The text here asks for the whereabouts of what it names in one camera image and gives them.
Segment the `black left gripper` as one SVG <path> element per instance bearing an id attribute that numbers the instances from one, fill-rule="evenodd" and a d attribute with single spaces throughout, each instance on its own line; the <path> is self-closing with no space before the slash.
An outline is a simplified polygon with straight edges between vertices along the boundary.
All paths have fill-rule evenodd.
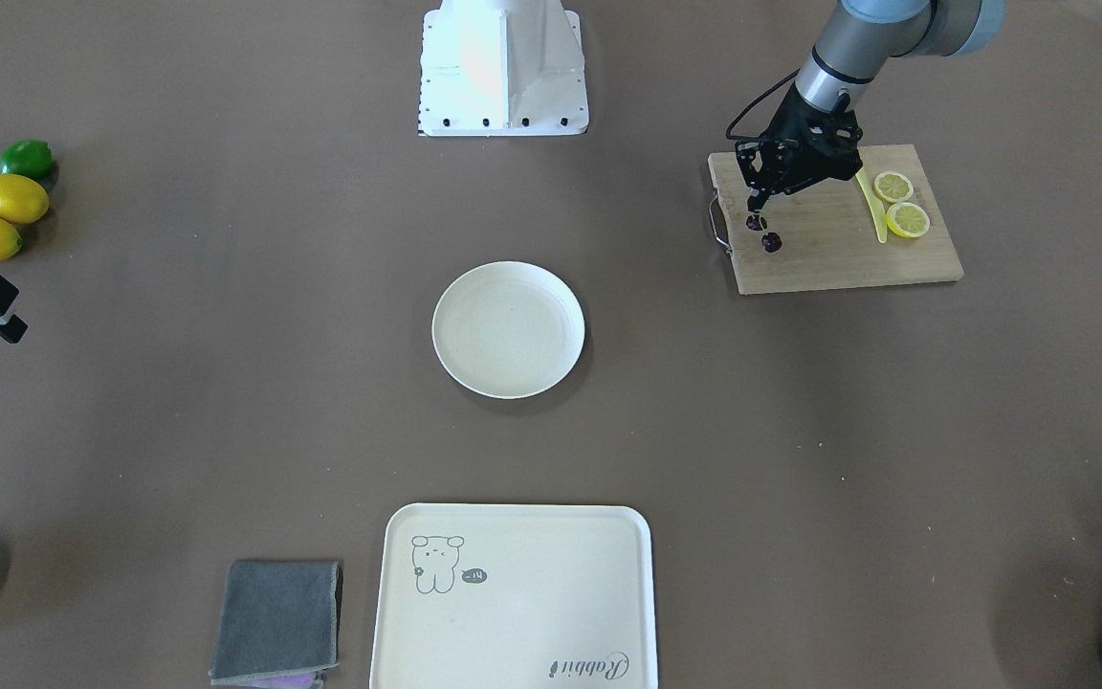
<path id="1" fill-rule="evenodd" d="M 748 212 L 761 215 L 768 197 L 797 193 L 827 179 L 849 182 L 862 168 L 863 132 L 849 93 L 821 110 L 799 91 L 787 91 L 761 134 L 736 136 L 735 157 L 749 191 Z"/>

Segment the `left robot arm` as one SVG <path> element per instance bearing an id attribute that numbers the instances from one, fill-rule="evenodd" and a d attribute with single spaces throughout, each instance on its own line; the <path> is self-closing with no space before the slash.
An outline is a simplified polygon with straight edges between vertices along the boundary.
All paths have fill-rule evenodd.
<path id="1" fill-rule="evenodd" d="M 885 62 L 958 56 L 987 45 L 1005 17 L 1003 1 L 839 1 L 804 65 L 758 136 L 726 129 L 749 191 L 747 209 L 829 179 L 849 182 L 863 166 L 854 104 Z"/>

